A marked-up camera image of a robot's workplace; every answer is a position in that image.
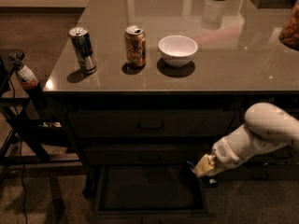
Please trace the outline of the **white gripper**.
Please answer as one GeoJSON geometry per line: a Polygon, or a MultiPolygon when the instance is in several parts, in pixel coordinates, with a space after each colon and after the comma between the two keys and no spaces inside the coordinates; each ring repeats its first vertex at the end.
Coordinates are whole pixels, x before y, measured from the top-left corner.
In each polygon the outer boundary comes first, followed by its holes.
{"type": "Polygon", "coordinates": [[[205,154],[193,168],[195,175],[200,178],[212,176],[226,170],[239,167],[246,162],[231,148],[226,137],[216,142],[211,148],[211,155],[205,154]]]}

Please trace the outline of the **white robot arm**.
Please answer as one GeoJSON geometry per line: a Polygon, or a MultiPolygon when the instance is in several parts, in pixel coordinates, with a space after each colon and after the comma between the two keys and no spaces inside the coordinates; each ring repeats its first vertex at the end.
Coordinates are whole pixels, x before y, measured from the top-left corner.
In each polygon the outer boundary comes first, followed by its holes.
{"type": "Polygon", "coordinates": [[[299,120],[275,105],[257,103],[246,111],[244,123],[216,142],[192,171],[197,178],[214,176],[285,146],[299,149],[299,120]]]}

